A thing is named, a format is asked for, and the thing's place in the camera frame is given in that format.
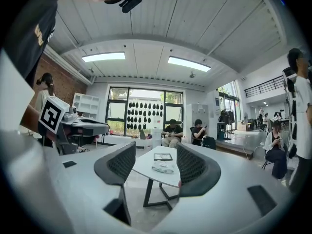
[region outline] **large window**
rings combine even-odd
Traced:
[[[237,122],[241,120],[239,98],[234,81],[218,88],[220,109],[232,111],[235,118],[235,123],[232,124],[232,129],[237,129]]]
[[[169,120],[183,122],[183,94],[136,88],[111,88],[106,109],[106,122],[114,135],[139,137],[152,129],[164,128]]]

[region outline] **white cube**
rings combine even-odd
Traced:
[[[43,124],[52,133],[58,132],[59,123],[70,105],[55,96],[49,96],[43,103],[39,116],[39,122]]]

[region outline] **black pants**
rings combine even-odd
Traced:
[[[265,159],[273,162],[272,176],[275,178],[283,178],[287,172],[287,160],[284,151],[278,148],[273,148],[267,152]]]
[[[52,141],[48,139],[47,137],[39,138],[38,141],[43,146],[43,138],[44,138],[44,146],[52,147]]]
[[[301,190],[303,184],[306,182],[306,178],[309,175],[311,165],[311,159],[299,157],[299,164],[297,170],[295,171],[296,173],[293,175],[292,182],[289,185],[289,189],[291,192],[298,193]]]

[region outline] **ceiling light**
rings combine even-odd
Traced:
[[[124,52],[119,53],[106,53],[106,54],[96,54],[91,56],[82,57],[85,62],[97,61],[97,60],[120,60],[126,59]]]
[[[193,62],[193,61],[176,58],[176,57],[169,57],[168,63],[185,66],[189,68],[194,68],[194,69],[198,69],[204,72],[207,72],[210,70],[210,67],[208,66],[205,66],[205,65]]]

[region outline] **ceiling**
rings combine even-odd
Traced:
[[[249,103],[249,105],[252,107],[265,107],[265,104],[263,102],[266,102],[269,106],[283,103],[283,102],[286,102],[286,96],[285,94],[281,94],[281,95],[266,98],[263,100],[254,101],[252,103]]]
[[[143,0],[130,13],[103,2],[59,0],[49,45],[86,77],[141,78],[206,87],[234,77],[282,44],[267,0]],[[126,60],[81,57],[125,52]],[[208,65],[202,72],[168,64],[169,56]],[[190,78],[191,71],[195,78]]]

